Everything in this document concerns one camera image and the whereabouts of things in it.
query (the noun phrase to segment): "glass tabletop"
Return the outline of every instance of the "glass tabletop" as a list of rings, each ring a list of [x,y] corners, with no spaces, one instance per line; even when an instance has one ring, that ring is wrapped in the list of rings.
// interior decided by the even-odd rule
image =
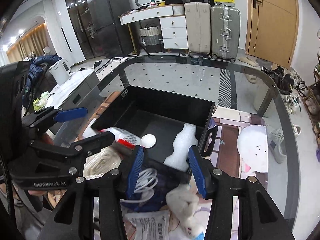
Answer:
[[[114,91],[122,91],[129,85],[214,102],[212,117],[219,129],[213,151],[207,158],[213,166],[230,176],[243,179],[256,176],[292,230],[300,187],[298,148],[279,90],[268,75],[255,68],[207,58],[134,57],[106,74],[91,90],[78,105],[86,107],[88,115],[80,120],[65,122],[54,143],[68,147],[104,100]],[[248,149],[266,150],[259,160],[252,154],[254,150],[246,151],[239,145],[244,138],[239,135],[252,125],[265,127],[259,145],[255,137],[247,144]],[[232,233],[235,239],[236,214],[238,205],[235,200]]]

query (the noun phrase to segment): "door lock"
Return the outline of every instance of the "door lock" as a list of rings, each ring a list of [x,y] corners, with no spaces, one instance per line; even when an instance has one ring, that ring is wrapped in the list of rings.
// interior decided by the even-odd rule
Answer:
[[[257,8],[257,2],[262,3],[262,1],[253,0],[253,7],[254,7],[255,9]]]

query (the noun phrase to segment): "beige curtain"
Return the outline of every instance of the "beige curtain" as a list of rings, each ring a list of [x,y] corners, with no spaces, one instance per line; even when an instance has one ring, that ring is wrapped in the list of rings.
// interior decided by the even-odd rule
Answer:
[[[7,55],[10,62],[17,62],[23,60],[32,51],[37,56],[43,56],[44,47],[48,46],[46,32],[46,24],[41,24],[26,36],[24,36],[19,42],[12,46],[8,51]]]

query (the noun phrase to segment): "black refrigerator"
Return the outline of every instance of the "black refrigerator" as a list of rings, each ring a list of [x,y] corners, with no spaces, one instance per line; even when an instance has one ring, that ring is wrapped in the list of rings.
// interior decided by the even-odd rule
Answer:
[[[106,58],[129,54],[133,45],[127,25],[119,16],[130,11],[129,0],[87,0],[96,33]]]

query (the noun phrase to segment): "charging cable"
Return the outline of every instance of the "charging cable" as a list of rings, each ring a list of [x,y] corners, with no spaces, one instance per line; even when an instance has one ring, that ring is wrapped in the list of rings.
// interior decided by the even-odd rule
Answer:
[[[120,199],[120,202],[123,203],[143,203],[148,201],[150,198],[153,197],[155,191],[154,187],[158,183],[157,178],[157,170],[153,168],[145,169],[144,171],[141,171],[138,176],[137,185],[134,193],[142,193],[141,199],[139,200],[125,200]]]

